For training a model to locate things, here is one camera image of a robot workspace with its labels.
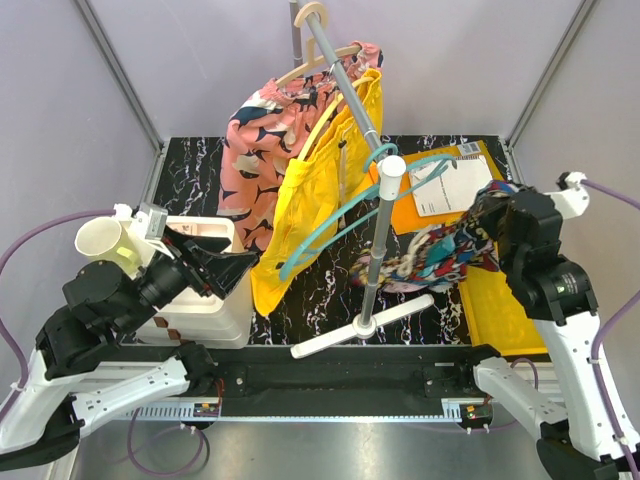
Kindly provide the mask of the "comic print shorts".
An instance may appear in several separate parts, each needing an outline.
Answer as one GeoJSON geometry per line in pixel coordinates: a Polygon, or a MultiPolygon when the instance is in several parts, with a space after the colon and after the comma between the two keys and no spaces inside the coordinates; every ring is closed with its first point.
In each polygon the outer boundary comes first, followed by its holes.
{"type": "Polygon", "coordinates": [[[384,260],[378,288],[387,293],[443,292],[465,281],[471,267],[499,271],[494,240],[481,226],[481,217],[524,189],[518,183],[489,182],[459,219],[423,228],[403,255],[384,260]]]}

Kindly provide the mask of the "teal plastic hanger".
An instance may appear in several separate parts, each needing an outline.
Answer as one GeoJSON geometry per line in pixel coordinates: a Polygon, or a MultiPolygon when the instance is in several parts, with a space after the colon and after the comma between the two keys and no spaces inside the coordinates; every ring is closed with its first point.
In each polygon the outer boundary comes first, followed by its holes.
{"type": "MultiPolygon", "coordinates": [[[[413,170],[418,170],[425,167],[427,164],[434,163],[434,162],[436,162],[437,165],[424,179],[420,180],[416,186],[410,187],[409,189],[407,189],[402,193],[398,192],[391,199],[391,202],[395,203],[396,201],[408,196],[410,193],[417,190],[418,188],[426,185],[427,183],[435,180],[436,178],[441,177],[449,167],[452,167],[453,169],[457,168],[457,160],[454,156],[450,154],[437,154],[433,156],[423,157],[418,161],[409,164],[406,167],[406,171],[411,172],[413,170]]],[[[379,214],[380,208],[371,210],[369,213],[367,213],[363,217],[360,217],[354,223],[351,223],[348,227],[343,228],[338,234],[328,239],[322,245],[315,248],[312,247],[312,244],[327,229],[330,229],[338,220],[340,220],[349,210],[354,208],[359,202],[366,199],[373,199],[376,197],[381,198],[381,194],[380,194],[381,186],[383,186],[383,191],[385,193],[390,192],[391,181],[385,180],[381,172],[378,173],[378,176],[379,176],[379,181],[376,184],[366,188],[363,192],[356,195],[352,200],[344,204],[340,209],[338,209],[331,216],[329,216],[318,228],[316,228],[312,232],[312,234],[306,240],[304,240],[301,243],[301,245],[294,251],[294,253],[289,257],[289,259],[286,262],[279,263],[277,265],[277,269],[279,270],[279,279],[282,282],[284,282],[290,277],[294,267],[300,266],[309,260],[313,260],[317,255],[319,255],[324,249],[326,249],[332,243],[344,237],[347,233],[351,232],[353,229],[361,225],[363,222],[365,222],[369,218],[379,214]]]]}

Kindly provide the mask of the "yellow shorts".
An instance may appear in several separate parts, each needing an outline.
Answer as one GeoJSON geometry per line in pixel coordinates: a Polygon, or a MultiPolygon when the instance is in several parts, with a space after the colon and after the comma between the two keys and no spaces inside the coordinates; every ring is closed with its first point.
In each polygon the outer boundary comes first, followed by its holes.
{"type": "Polygon", "coordinates": [[[304,161],[289,161],[275,206],[274,230],[250,272],[254,306],[262,316],[275,310],[292,280],[317,258],[293,268],[282,282],[277,265],[329,216],[361,190],[370,149],[346,102],[339,105],[304,161]]]}

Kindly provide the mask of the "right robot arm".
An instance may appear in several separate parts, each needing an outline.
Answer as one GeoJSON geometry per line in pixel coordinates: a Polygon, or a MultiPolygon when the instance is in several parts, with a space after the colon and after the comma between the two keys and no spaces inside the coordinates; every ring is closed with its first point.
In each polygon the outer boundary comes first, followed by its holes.
{"type": "Polygon", "coordinates": [[[563,223],[582,215],[581,187],[555,193],[521,190],[485,199],[479,223],[498,243],[499,265],[513,296],[543,339],[564,400],[557,405],[488,357],[454,371],[466,396],[496,399],[531,435],[553,479],[639,476],[639,434],[626,414],[604,353],[598,302],[586,271],[560,254],[563,223]]]}

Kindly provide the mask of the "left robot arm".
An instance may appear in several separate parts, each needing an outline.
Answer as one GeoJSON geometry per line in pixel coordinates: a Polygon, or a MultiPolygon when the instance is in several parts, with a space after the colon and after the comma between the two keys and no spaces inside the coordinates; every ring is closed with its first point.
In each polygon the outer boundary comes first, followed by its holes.
{"type": "Polygon", "coordinates": [[[96,260],[63,286],[65,305],[38,332],[1,407],[2,470],[54,462],[123,413],[166,397],[203,396],[216,387],[213,359],[203,345],[189,341],[142,374],[93,392],[77,389],[119,351],[124,337],[183,291],[224,299],[258,261],[254,252],[228,251],[227,239],[171,228],[161,244],[134,277],[113,261],[96,260]]]}

